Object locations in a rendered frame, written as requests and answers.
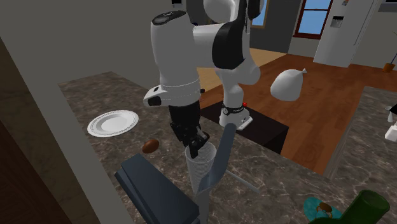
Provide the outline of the dark green cylinder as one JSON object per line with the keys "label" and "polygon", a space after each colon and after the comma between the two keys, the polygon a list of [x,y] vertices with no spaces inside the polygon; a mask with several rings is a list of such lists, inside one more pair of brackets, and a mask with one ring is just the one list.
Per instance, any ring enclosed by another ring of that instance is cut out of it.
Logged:
{"label": "dark green cylinder", "polygon": [[308,224],[376,224],[390,210],[388,201],[371,190],[362,190],[338,219],[318,218]]}

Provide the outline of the white plate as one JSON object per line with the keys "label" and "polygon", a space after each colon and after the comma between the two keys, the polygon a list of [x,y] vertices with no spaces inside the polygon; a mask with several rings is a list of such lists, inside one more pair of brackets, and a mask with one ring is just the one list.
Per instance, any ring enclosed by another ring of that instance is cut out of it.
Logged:
{"label": "white plate", "polygon": [[94,118],[87,131],[94,137],[114,137],[132,130],[138,122],[139,116],[133,111],[110,111]]}

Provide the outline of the wood framed window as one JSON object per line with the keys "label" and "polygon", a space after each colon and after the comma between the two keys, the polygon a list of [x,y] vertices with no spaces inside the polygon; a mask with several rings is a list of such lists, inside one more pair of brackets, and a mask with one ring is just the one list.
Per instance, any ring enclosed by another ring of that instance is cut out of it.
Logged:
{"label": "wood framed window", "polygon": [[263,7],[260,14],[251,21],[251,27],[255,29],[264,29],[266,26],[269,0],[262,0]]}

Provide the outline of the dark grey flat box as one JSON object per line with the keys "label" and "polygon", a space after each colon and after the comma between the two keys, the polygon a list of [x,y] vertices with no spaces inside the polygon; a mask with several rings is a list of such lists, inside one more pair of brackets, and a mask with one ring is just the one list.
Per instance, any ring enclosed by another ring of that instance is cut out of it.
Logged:
{"label": "dark grey flat box", "polygon": [[146,224],[200,224],[198,205],[141,154],[121,167],[115,178]]}

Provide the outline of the grey curved faucet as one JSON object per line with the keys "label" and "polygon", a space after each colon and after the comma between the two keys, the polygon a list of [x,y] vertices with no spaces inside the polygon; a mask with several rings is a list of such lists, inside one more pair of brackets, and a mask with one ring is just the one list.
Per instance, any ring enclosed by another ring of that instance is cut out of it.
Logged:
{"label": "grey curved faucet", "polygon": [[200,181],[195,196],[195,203],[199,207],[198,224],[207,224],[209,216],[209,194],[226,173],[236,129],[237,127],[233,123],[225,125],[212,167]]}

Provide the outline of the dark robot stand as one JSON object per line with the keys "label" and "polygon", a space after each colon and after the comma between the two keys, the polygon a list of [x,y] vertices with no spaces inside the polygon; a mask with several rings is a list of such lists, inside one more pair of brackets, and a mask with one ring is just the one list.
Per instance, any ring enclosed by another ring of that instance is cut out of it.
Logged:
{"label": "dark robot stand", "polygon": [[227,123],[237,126],[237,133],[280,154],[289,127],[251,108],[246,103],[230,108],[223,101],[200,110],[200,115],[224,127]]}

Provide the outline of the white tied bag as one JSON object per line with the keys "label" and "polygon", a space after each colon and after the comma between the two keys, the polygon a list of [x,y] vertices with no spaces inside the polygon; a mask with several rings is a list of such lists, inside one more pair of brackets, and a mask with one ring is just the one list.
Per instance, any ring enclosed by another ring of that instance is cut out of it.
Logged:
{"label": "white tied bag", "polygon": [[302,89],[303,75],[306,73],[306,69],[288,69],[281,72],[271,85],[271,95],[280,101],[297,100]]}

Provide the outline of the orange plant pot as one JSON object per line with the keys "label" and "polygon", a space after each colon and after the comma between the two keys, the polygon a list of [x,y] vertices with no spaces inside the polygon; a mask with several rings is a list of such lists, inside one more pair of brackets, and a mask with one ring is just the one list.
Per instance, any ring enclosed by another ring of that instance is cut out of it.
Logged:
{"label": "orange plant pot", "polygon": [[395,56],[393,57],[393,59],[392,59],[392,61],[390,63],[385,63],[385,65],[384,65],[384,67],[382,69],[383,73],[390,73],[394,69],[394,67],[396,66],[394,64],[394,61],[395,61],[396,58],[397,58],[397,53],[395,54]]}

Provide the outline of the white refrigerator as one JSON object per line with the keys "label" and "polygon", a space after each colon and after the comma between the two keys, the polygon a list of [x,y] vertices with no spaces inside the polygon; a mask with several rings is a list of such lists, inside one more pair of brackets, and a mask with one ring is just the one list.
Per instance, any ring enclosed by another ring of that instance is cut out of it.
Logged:
{"label": "white refrigerator", "polygon": [[333,0],[313,62],[370,66],[370,23],[384,0]]}

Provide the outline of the brown egg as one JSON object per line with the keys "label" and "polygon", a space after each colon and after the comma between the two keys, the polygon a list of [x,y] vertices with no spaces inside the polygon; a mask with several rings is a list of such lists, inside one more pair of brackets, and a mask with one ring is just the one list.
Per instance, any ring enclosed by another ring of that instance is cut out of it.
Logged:
{"label": "brown egg", "polygon": [[160,146],[160,142],[157,139],[150,139],[146,143],[144,143],[142,147],[142,152],[149,154],[156,151]]}

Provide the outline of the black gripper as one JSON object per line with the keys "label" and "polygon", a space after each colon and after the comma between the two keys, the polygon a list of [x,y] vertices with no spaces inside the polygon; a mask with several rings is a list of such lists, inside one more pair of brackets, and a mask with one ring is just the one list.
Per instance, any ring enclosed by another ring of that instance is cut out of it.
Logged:
{"label": "black gripper", "polygon": [[184,146],[189,146],[190,158],[196,158],[199,155],[199,149],[209,140],[208,133],[197,131],[200,120],[199,101],[187,106],[169,106],[169,113],[170,126],[178,141]]}

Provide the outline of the red framed window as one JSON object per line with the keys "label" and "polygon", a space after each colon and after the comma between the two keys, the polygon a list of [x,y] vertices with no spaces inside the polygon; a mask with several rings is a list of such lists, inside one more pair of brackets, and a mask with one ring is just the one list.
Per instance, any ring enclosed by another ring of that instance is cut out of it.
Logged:
{"label": "red framed window", "polygon": [[321,39],[333,0],[302,0],[294,38]]}

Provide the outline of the clear ribbed cup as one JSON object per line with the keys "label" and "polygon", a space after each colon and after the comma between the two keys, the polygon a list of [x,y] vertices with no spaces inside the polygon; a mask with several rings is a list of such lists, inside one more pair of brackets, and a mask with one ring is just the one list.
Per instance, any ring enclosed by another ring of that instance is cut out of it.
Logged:
{"label": "clear ribbed cup", "polygon": [[209,141],[198,150],[198,155],[195,158],[191,157],[190,149],[188,146],[186,147],[185,157],[194,195],[198,192],[201,179],[212,167],[215,156],[216,147]]}

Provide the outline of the teal plate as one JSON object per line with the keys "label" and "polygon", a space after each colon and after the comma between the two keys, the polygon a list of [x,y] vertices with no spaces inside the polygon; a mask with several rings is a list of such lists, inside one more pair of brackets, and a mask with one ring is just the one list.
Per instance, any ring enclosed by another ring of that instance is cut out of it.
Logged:
{"label": "teal plate", "polygon": [[[309,221],[314,221],[315,219],[315,215],[316,215],[316,207],[319,205],[320,202],[323,202],[320,199],[317,199],[315,197],[309,197],[305,200],[305,202],[303,203],[303,211],[307,217],[307,219]],[[338,219],[342,216],[342,213],[336,209],[335,207],[331,206],[333,211],[332,211],[332,215],[333,215],[333,219]]]}

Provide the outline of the white and black appliance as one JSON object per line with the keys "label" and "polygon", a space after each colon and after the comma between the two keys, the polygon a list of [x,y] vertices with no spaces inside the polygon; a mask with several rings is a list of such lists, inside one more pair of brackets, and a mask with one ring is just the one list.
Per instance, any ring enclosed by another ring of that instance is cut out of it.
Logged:
{"label": "white and black appliance", "polygon": [[385,133],[385,139],[392,141],[392,142],[397,142],[397,121],[393,122],[393,115],[397,115],[397,104],[394,106],[387,106],[386,110],[388,110],[389,115],[387,118],[387,121],[389,123],[393,123],[392,126],[388,129],[388,131]]}

